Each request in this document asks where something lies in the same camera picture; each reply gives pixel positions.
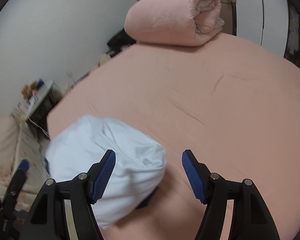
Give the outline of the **white navy-trimmed shirt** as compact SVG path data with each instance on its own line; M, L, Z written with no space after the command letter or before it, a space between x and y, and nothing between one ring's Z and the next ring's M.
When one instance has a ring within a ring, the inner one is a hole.
M98 226L107 229L130 214L162 181L166 150L139 130L112 118L85 115L52 139L46 158L57 182L101 164L90 184Z

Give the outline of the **white wardrobe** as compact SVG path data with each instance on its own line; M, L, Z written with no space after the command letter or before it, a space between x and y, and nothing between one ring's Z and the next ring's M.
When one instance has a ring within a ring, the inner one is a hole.
M283 57L287 45L287 0L236 0L236 36Z

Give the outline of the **rolled pink blanket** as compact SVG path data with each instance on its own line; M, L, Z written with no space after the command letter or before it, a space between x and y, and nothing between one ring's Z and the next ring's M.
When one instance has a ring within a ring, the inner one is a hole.
M125 32L143 43L197 47L222 31L220 13L220 0L139 0Z

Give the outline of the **black bag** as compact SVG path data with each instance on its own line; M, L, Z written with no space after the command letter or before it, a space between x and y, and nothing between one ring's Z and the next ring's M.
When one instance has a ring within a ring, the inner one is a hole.
M125 31L122 29L116 33L110 40L107 42L107 46L110 50L121 51L124 46L131 46L136 44L136 40L131 38Z

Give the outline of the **small cluttered side table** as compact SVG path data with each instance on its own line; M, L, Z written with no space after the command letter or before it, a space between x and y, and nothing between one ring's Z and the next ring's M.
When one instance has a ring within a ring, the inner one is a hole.
M30 98L28 106L19 103L13 109L12 116L19 123L25 122L33 126L42 135L49 137L47 132L47 116L55 107L56 101L53 96L53 88L56 86L53 79L44 81L34 96Z

